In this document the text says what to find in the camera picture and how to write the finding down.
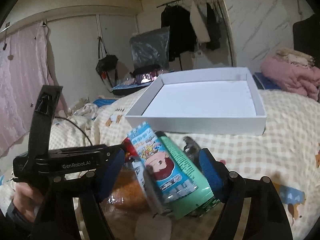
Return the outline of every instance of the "white cardboard tray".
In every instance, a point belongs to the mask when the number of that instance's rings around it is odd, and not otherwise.
[[[160,75],[126,114],[134,128],[146,121],[155,131],[261,135],[266,113],[245,67]]]

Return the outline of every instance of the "blue item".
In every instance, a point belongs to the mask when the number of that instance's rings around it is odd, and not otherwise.
[[[153,171],[165,203],[184,197],[198,188],[172,159],[149,124],[144,122],[139,125],[128,137],[142,164]]]
[[[113,90],[120,90],[120,89],[130,89],[130,88],[138,88],[138,87],[147,87],[150,86],[152,84],[152,81],[147,82],[147,83],[143,83],[143,84],[132,84],[132,85],[124,85],[124,84],[119,84],[115,87],[112,88]]]
[[[261,72],[255,72],[253,75],[253,79],[257,84],[258,89],[277,89],[281,90],[281,88],[274,84],[270,79],[266,78]]]
[[[115,155],[111,155],[105,165],[96,169],[95,193],[101,202],[109,197],[119,172],[124,165],[124,151],[119,150]]]
[[[212,166],[206,152],[203,149],[199,152],[199,164],[214,196],[224,203],[226,196],[224,196],[222,193],[223,181]]]
[[[279,196],[281,202],[284,204],[291,203],[292,205],[301,204],[305,201],[306,195],[303,191],[280,185],[279,187]]]
[[[116,102],[116,99],[103,99],[103,98],[99,98],[95,101],[93,101],[93,103],[95,105],[97,105],[99,108],[102,106],[107,106],[107,105],[111,105],[112,103]]]

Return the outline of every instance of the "marble-pattern wall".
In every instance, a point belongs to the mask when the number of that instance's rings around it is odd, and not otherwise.
[[[259,71],[267,55],[274,55],[281,47],[293,48],[292,22],[296,21],[292,15],[294,11],[298,13],[297,3],[288,12],[288,5],[283,0],[224,2],[231,25],[236,66],[247,66],[254,73]]]

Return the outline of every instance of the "folded blanket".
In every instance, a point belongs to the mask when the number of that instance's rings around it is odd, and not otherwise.
[[[261,71],[282,90],[318,100],[319,68],[291,64],[275,56],[263,61]]]

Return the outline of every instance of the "clear plastic packaging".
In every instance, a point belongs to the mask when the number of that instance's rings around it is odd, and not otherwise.
[[[113,186],[111,195],[107,198],[108,204],[127,212],[145,212],[149,210],[148,202],[140,188],[133,170],[122,169]]]
[[[134,82],[135,82],[135,78],[133,78],[133,77],[130,75],[130,73],[128,73],[128,74],[125,75],[125,77],[122,79],[121,84],[130,86],[130,85],[134,84]]]
[[[80,109],[81,107],[84,107],[84,105],[89,102],[89,98],[80,98],[77,102],[74,103],[73,106],[68,108],[68,115],[73,115],[76,112],[76,110]]]
[[[134,68],[158,64],[169,68],[170,27],[142,33],[130,39]]]

